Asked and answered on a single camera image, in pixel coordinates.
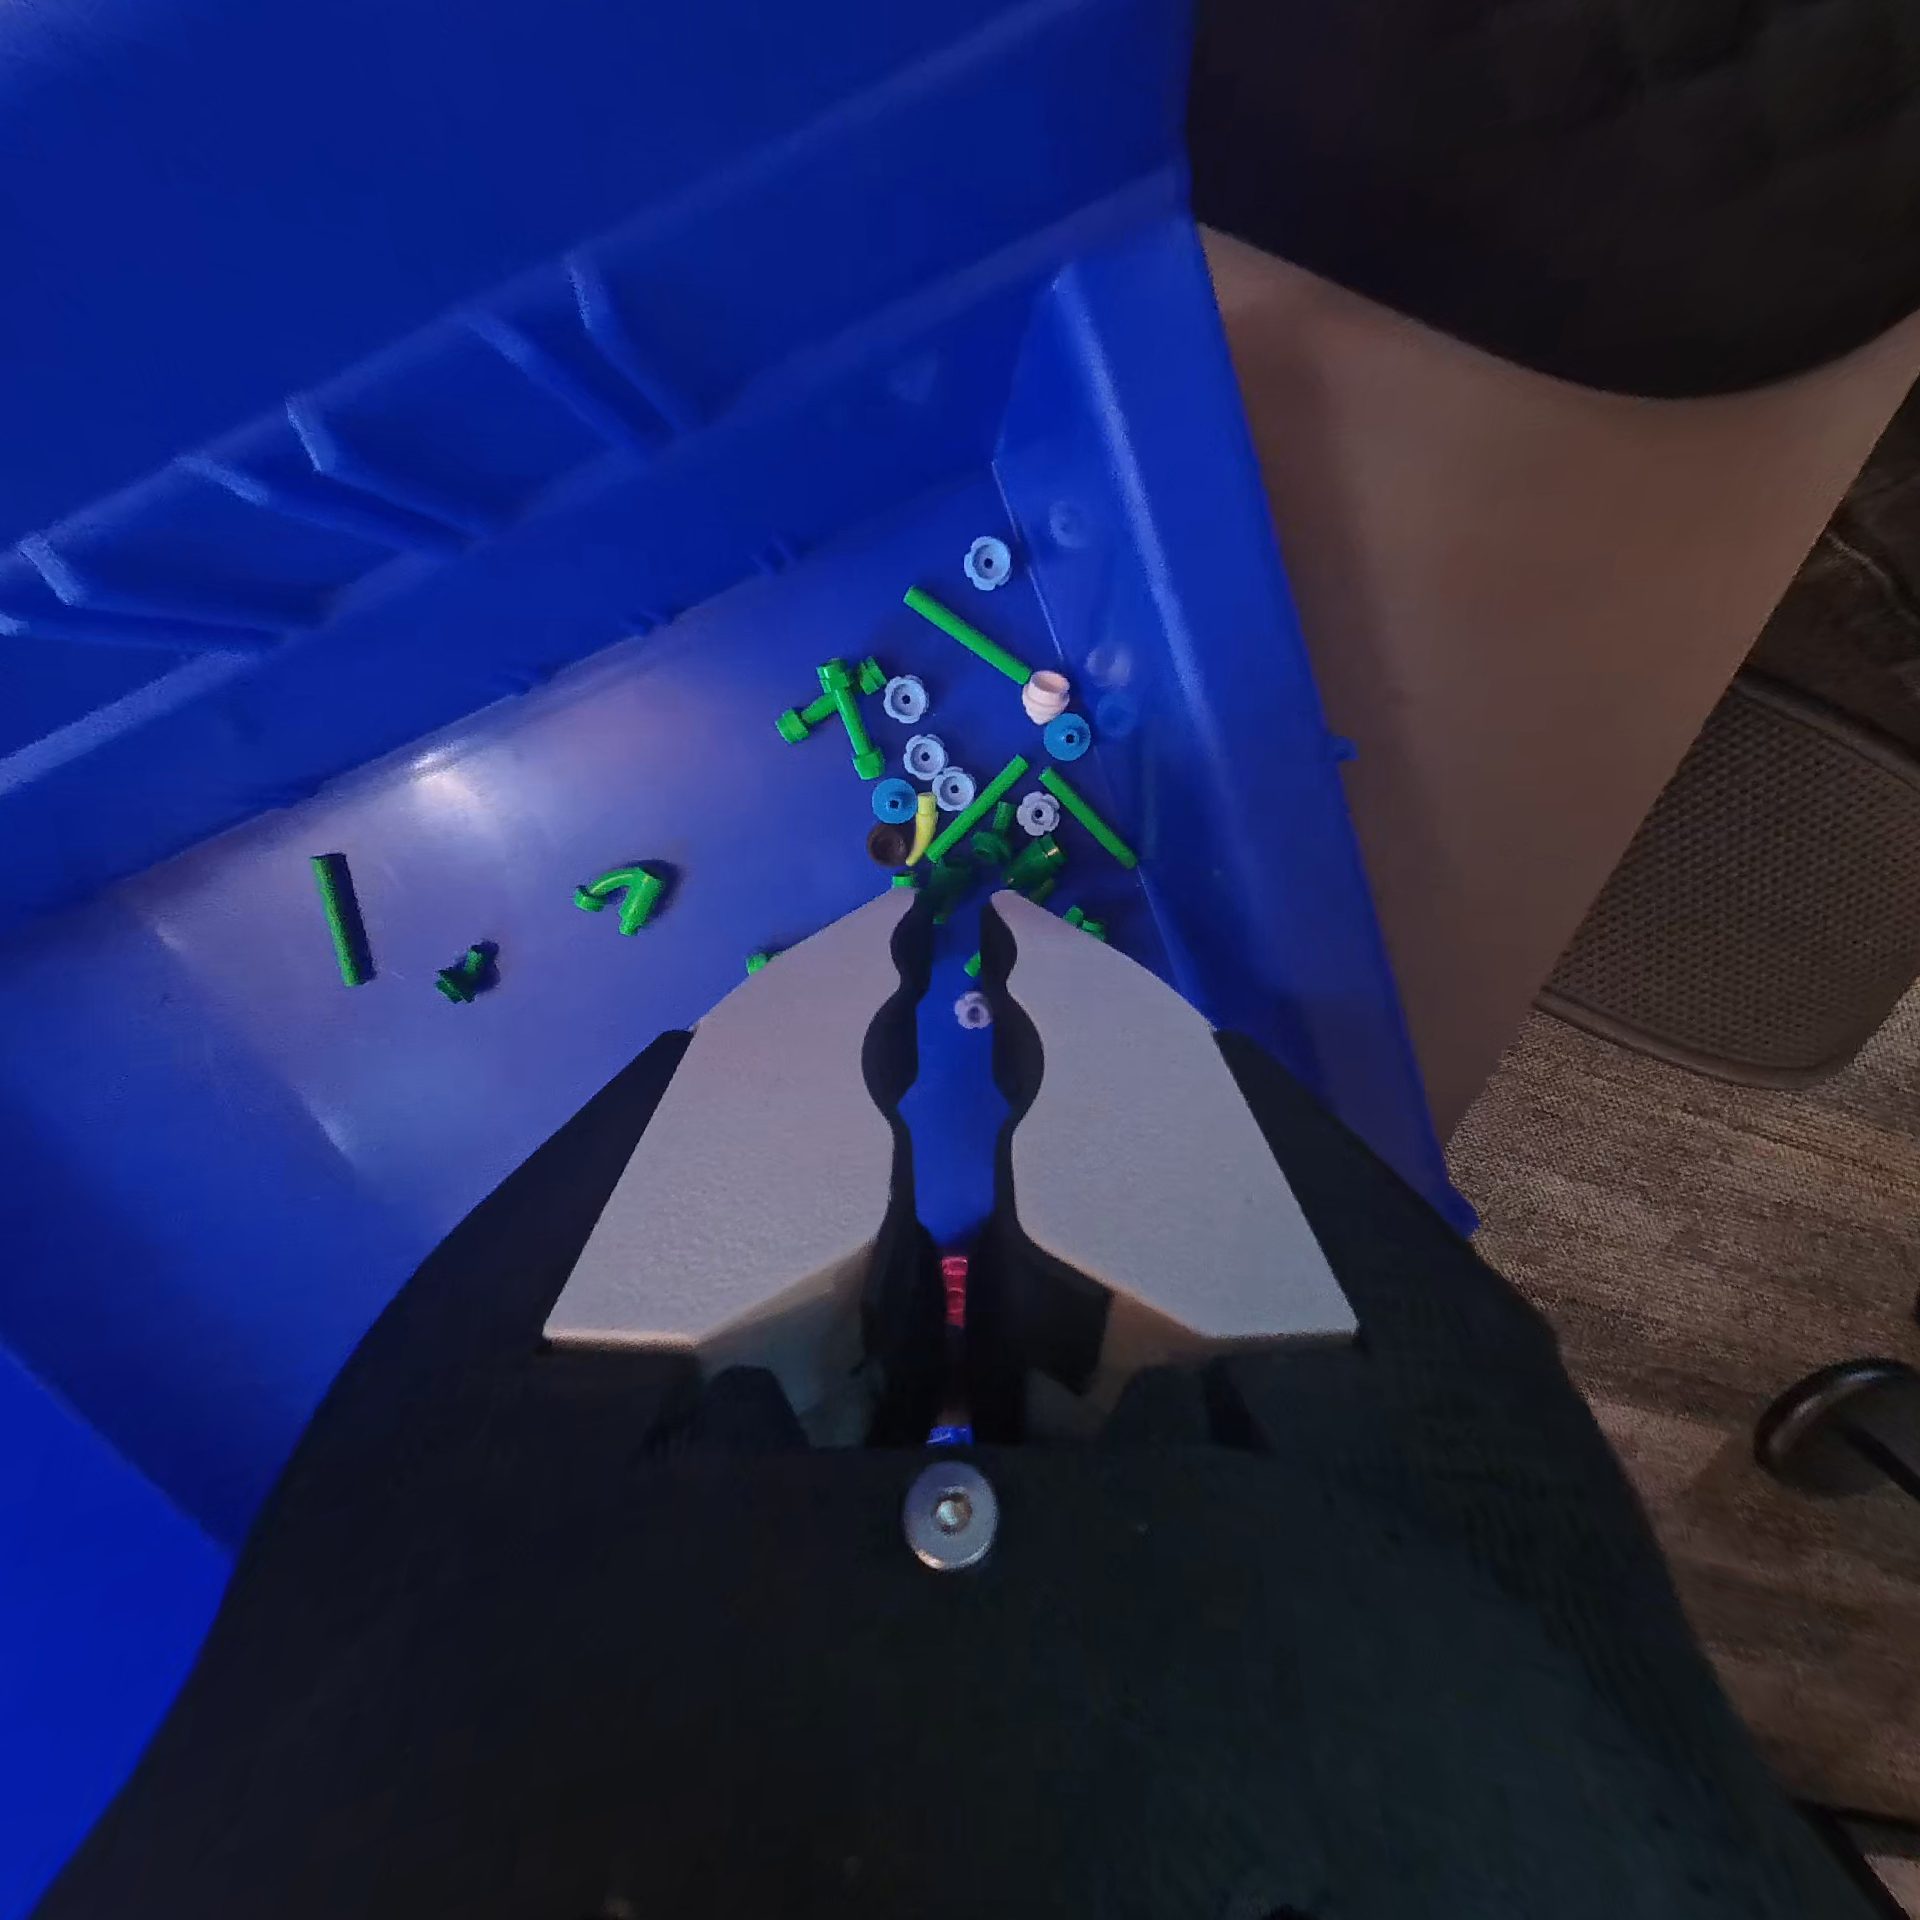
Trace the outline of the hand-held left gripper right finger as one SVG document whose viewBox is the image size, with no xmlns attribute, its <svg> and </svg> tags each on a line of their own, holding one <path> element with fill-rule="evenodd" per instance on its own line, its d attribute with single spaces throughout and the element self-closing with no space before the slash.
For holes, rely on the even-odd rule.
<svg viewBox="0 0 1920 1920">
<path fill-rule="evenodd" d="M 1164 1361 L 1350 1350 L 1358 1306 L 1214 1018 L 1030 896 L 983 903 L 980 962 L 1001 1090 L 980 1443 L 1085 1443 Z"/>
</svg>

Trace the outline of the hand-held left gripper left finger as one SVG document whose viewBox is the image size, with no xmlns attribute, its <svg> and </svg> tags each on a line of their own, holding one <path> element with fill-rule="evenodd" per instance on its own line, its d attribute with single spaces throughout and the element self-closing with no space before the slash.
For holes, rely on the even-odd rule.
<svg viewBox="0 0 1920 1920">
<path fill-rule="evenodd" d="M 771 1374 L 827 1445 L 931 1418 L 940 1260 L 899 1117 L 925 949 L 925 903 L 895 885 L 690 1025 L 548 1306 L 548 1350 Z"/>
</svg>

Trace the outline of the pile of small toy bricks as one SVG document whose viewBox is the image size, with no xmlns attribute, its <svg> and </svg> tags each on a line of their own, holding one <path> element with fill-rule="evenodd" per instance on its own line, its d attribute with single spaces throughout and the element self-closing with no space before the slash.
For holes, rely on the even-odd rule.
<svg viewBox="0 0 1920 1920">
<path fill-rule="evenodd" d="M 980 896 L 1023 896 L 1103 947 L 1110 885 L 1142 872 L 1142 831 L 1093 790 L 1103 724 L 1081 672 L 983 599 L 1009 599 L 1009 542 L 968 542 L 959 590 L 884 599 L 768 732 L 858 783 L 874 872 L 931 927 Z"/>
</svg>

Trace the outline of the blue plastic bin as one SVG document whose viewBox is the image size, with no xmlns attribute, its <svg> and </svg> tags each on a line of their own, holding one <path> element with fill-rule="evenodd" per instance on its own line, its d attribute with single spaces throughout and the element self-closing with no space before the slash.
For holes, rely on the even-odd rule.
<svg viewBox="0 0 1920 1920">
<path fill-rule="evenodd" d="M 968 542 L 1142 831 L 1085 866 L 1110 947 L 1470 1232 L 1187 223 L 1187 45 L 1187 0 L 0 5 L 7 1920 L 411 1260 L 884 896 L 858 783 L 768 724 Z M 670 885 L 619 937 L 569 885 L 628 862 Z"/>
</svg>

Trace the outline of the curved green brick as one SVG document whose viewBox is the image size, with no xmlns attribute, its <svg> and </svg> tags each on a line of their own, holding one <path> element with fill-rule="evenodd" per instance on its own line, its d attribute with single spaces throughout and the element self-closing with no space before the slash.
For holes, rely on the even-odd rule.
<svg viewBox="0 0 1920 1920">
<path fill-rule="evenodd" d="M 644 937 L 666 903 L 666 866 L 628 862 L 628 866 L 610 866 L 588 885 L 569 885 L 569 913 L 610 916 L 619 913 L 619 937 Z"/>
</svg>

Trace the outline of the straight green bar brick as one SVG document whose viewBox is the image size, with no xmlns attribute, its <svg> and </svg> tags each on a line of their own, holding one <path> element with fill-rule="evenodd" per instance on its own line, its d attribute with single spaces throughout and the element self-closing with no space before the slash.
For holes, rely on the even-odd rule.
<svg viewBox="0 0 1920 1920">
<path fill-rule="evenodd" d="M 349 849 L 314 849 L 314 885 L 319 885 L 335 976 L 371 986 L 371 927 L 360 927 L 360 896 L 358 896 Z"/>
</svg>

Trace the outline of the brown mesh chair seat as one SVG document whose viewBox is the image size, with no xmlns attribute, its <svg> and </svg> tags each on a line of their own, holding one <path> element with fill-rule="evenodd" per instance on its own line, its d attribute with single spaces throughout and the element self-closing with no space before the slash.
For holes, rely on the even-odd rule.
<svg viewBox="0 0 1920 1920">
<path fill-rule="evenodd" d="M 1819 1090 L 1908 976 L 1920 760 L 1778 672 L 1739 672 L 1545 1011 L 1730 1090 Z"/>
</svg>

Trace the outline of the black chair base leg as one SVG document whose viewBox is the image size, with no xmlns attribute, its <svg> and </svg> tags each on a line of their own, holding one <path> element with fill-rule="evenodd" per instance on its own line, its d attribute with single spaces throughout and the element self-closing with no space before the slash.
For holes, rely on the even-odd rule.
<svg viewBox="0 0 1920 1920">
<path fill-rule="evenodd" d="M 1759 1418 L 1748 1466 L 1806 1496 L 1920 1496 L 1920 1374 L 1893 1360 L 1819 1361 Z"/>
</svg>

